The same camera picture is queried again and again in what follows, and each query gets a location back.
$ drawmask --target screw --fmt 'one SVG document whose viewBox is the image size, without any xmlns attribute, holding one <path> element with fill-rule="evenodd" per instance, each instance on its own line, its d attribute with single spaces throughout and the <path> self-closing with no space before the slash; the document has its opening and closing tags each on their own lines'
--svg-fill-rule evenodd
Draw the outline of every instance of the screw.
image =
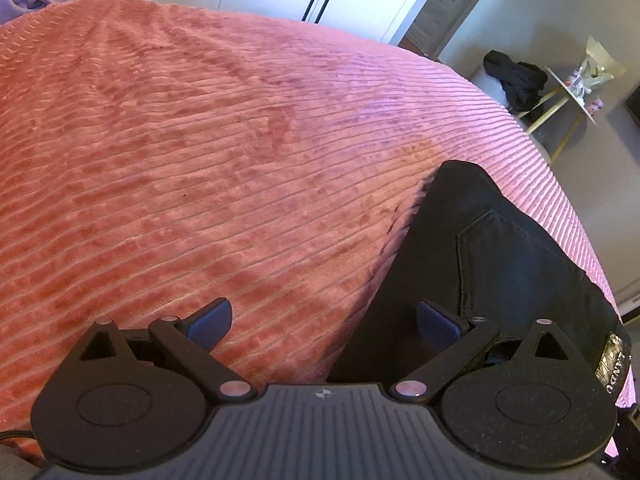
<svg viewBox="0 0 640 480">
<path fill-rule="evenodd" d="M 245 381 L 227 381 L 220 385 L 220 393 L 227 397 L 242 397 L 251 391 L 251 385 Z"/>
<path fill-rule="evenodd" d="M 420 397 L 427 392 L 427 385 L 420 381 L 400 381 L 396 384 L 396 392 L 403 397 Z"/>
</svg>

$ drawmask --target black clothing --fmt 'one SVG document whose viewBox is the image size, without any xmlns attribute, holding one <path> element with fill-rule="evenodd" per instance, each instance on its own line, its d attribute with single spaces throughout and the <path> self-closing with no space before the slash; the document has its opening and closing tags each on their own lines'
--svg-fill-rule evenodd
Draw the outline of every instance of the black clothing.
<svg viewBox="0 0 640 480">
<path fill-rule="evenodd" d="M 528 112 L 540 101 L 547 76 L 539 67 L 529 63 L 516 63 L 509 56 L 492 50 L 482 62 L 487 75 L 502 84 L 513 112 Z"/>
<path fill-rule="evenodd" d="M 630 338 L 613 307 L 480 166 L 458 160 L 441 165 L 329 381 L 389 387 L 432 358 L 416 325 L 421 300 L 465 319 L 494 320 L 504 338 L 523 338 L 537 319 L 551 319 L 595 372 L 602 371 L 603 353 L 612 353 L 607 342 L 615 334 L 623 351 L 607 356 L 606 379 L 615 383 L 608 388 L 614 398 L 622 389 Z"/>
</svg>

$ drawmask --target textured black plastic surface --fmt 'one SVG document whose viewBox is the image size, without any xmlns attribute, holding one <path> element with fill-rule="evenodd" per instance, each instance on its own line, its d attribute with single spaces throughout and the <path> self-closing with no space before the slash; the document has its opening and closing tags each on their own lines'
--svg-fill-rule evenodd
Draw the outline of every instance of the textured black plastic surface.
<svg viewBox="0 0 640 480">
<path fill-rule="evenodd" d="M 509 362 L 455 381 L 441 414 L 469 450 L 522 469 L 556 470 L 601 456 L 616 429 L 610 395 L 554 323 L 536 323 Z"/>
<path fill-rule="evenodd" d="M 169 323 L 158 323 L 217 363 Z M 120 471 L 184 449 L 206 416 L 193 381 L 137 361 L 109 323 L 92 325 L 53 373 L 33 404 L 31 427 L 48 460 Z"/>
<path fill-rule="evenodd" d="M 528 474 L 469 456 L 427 408 L 400 404 L 375 384 L 269 386 L 260 399 L 220 408 L 180 456 L 138 473 L 88 475 L 59 466 L 45 480 L 503 480 L 608 479 L 592 463 Z"/>
</svg>

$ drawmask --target black mechanical arm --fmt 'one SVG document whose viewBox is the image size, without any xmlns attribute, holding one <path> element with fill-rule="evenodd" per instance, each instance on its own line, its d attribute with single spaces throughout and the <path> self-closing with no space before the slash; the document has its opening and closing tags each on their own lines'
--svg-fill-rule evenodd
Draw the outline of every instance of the black mechanical arm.
<svg viewBox="0 0 640 480">
<path fill-rule="evenodd" d="M 640 413 L 619 410 L 550 320 L 498 341 L 484 318 L 423 301 L 440 353 L 378 384 L 270 384 L 210 357 L 231 326 L 219 298 L 148 330 L 96 322 L 31 413 L 43 480 L 635 478 Z M 604 448 L 614 436 L 620 456 Z"/>
</svg>

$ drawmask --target bed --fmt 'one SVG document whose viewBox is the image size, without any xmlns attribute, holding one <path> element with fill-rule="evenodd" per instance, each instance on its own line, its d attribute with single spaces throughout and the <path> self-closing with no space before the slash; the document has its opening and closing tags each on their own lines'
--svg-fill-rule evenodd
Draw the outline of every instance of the bed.
<svg viewBox="0 0 640 480">
<path fill-rule="evenodd" d="M 612 294 L 516 121 L 448 67 L 308 23 L 142 0 L 0 27 L 0 429 L 98 318 L 234 307 L 214 355 L 321 381 L 425 183 L 476 162 Z M 619 403 L 634 401 L 630 380 Z"/>
</svg>

